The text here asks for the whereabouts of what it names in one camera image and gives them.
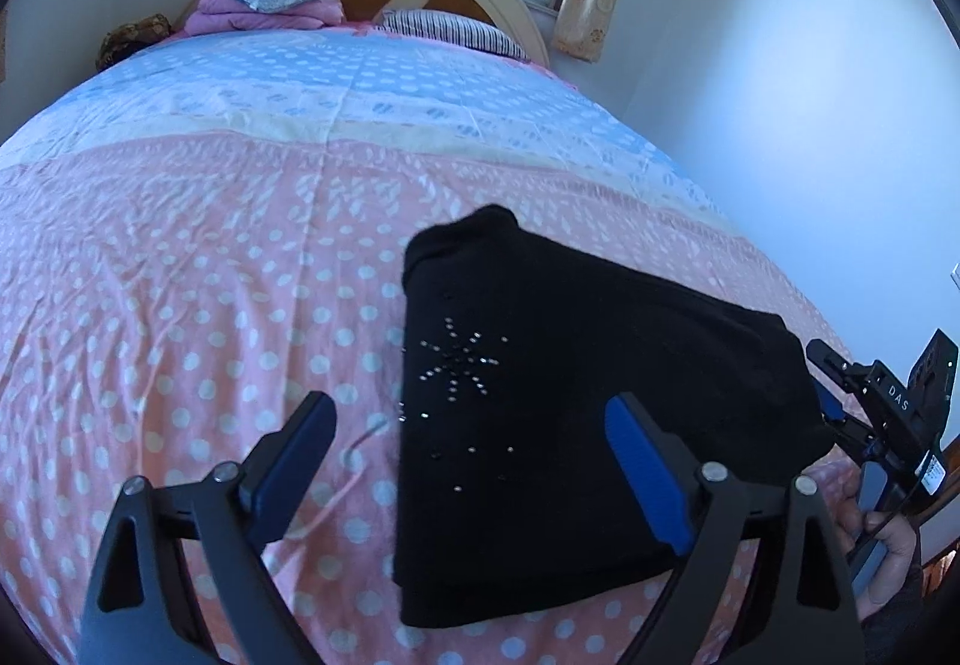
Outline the person right hand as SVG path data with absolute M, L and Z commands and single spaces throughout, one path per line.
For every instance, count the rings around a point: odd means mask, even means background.
M 884 514 L 861 511 L 857 495 L 861 472 L 854 470 L 844 480 L 836 508 L 835 532 L 843 553 L 850 553 L 862 534 L 871 534 L 885 548 L 885 556 L 864 589 L 856 592 L 857 616 L 869 619 L 912 618 L 923 605 L 923 571 L 919 569 L 918 534 L 900 514 L 885 522 Z

